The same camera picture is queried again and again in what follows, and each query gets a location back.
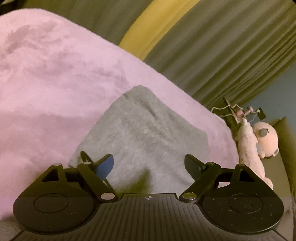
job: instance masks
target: yellow curtain panel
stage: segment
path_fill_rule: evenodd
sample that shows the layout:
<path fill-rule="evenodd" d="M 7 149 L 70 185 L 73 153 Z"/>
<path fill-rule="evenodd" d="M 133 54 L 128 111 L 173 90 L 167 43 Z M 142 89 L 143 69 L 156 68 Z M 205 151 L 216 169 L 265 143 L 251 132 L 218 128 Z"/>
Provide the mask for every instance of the yellow curtain panel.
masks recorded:
<path fill-rule="evenodd" d="M 199 0 L 153 0 L 133 23 L 119 46 L 144 60 L 159 40 Z"/>

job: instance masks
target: bed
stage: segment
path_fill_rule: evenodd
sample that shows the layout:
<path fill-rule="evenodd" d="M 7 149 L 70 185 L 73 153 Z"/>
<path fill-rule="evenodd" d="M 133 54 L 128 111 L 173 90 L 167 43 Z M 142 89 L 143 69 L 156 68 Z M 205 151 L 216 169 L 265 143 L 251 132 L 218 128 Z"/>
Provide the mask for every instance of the bed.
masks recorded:
<path fill-rule="evenodd" d="M 17 233 L 18 195 L 53 163 L 67 166 L 111 104 L 135 86 L 206 133 L 203 162 L 238 163 L 225 122 L 118 46 L 40 9 L 10 12 L 0 26 L 0 225 L 7 240 Z"/>

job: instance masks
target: ribbed black surface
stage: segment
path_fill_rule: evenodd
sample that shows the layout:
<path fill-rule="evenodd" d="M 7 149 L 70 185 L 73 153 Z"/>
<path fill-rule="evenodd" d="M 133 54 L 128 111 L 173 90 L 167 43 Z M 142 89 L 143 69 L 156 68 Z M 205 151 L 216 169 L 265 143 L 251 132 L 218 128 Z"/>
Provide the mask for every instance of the ribbed black surface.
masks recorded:
<path fill-rule="evenodd" d="M 103 204 L 81 228 L 60 235 L 24 231 L 14 241 L 285 241 L 275 231 L 260 235 L 238 235 L 211 224 L 195 204 L 174 194 L 125 194 L 116 203 Z"/>

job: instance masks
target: wall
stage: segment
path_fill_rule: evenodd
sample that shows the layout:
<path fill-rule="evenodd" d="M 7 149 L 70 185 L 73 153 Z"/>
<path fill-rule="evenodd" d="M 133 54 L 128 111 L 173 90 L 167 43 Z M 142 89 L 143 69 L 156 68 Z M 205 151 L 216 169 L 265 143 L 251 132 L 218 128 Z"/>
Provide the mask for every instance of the wall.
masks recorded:
<path fill-rule="evenodd" d="M 255 110 L 261 107 L 266 115 L 263 120 L 265 122 L 286 116 L 296 133 L 296 62 L 244 107 L 247 106 L 252 106 Z"/>

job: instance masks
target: stuffed animal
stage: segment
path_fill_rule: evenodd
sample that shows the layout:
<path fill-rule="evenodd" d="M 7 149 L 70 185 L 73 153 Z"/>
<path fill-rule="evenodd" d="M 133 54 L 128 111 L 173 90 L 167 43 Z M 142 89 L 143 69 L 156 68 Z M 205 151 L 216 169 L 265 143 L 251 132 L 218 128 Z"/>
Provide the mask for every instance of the stuffed animal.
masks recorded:
<path fill-rule="evenodd" d="M 274 186 L 272 181 L 265 176 L 265 169 L 257 151 L 258 140 L 253 133 L 253 129 L 250 123 L 244 118 L 241 120 L 241 124 L 237 134 L 239 163 L 248 166 L 271 189 L 273 189 Z"/>
<path fill-rule="evenodd" d="M 258 140 L 258 154 L 261 159 L 275 156 L 279 152 L 279 140 L 276 130 L 265 122 L 253 125 L 253 133 Z"/>

